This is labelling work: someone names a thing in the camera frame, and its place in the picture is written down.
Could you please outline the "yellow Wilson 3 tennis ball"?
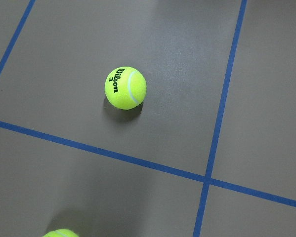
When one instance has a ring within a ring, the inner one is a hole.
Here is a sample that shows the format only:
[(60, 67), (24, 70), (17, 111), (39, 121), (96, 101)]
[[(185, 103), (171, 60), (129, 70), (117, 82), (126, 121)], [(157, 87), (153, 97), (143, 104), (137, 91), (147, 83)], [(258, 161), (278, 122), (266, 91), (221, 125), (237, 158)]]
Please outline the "yellow Wilson 3 tennis ball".
[(143, 103), (147, 84), (137, 69), (123, 66), (108, 74), (104, 91), (106, 98), (114, 107), (130, 110)]

